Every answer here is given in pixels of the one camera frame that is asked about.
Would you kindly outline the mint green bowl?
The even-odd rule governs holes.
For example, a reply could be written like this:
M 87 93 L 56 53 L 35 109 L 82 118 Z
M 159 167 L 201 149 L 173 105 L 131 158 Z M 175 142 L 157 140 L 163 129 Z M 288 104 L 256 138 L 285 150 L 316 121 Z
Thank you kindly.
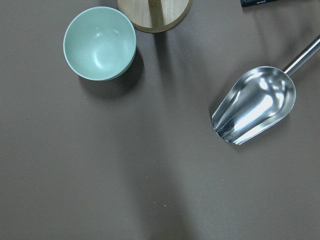
M 136 32 L 117 9 L 97 6 L 78 14 L 63 38 L 68 66 L 80 77 L 108 81 L 122 75 L 136 55 Z

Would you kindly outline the steel scoop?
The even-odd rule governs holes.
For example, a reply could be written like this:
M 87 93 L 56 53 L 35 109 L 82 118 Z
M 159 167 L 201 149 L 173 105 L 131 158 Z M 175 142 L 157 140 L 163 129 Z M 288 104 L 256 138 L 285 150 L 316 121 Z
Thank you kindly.
M 265 65 L 245 72 L 212 114 L 215 133 L 241 145 L 284 119 L 296 102 L 292 75 L 319 50 L 317 37 L 284 69 Z

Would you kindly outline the wooden mug tree stand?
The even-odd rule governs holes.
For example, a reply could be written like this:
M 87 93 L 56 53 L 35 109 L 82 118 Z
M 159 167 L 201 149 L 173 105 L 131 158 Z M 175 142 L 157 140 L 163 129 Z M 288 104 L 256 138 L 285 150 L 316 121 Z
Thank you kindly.
M 119 10 L 134 28 L 145 33 L 161 33 L 177 26 L 189 13 L 192 0 L 118 0 Z

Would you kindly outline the black framed box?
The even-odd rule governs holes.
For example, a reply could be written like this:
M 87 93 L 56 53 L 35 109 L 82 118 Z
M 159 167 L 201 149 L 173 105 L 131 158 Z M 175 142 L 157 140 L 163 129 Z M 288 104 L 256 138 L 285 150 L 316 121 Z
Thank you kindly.
M 278 0 L 240 0 L 242 8 L 276 2 Z

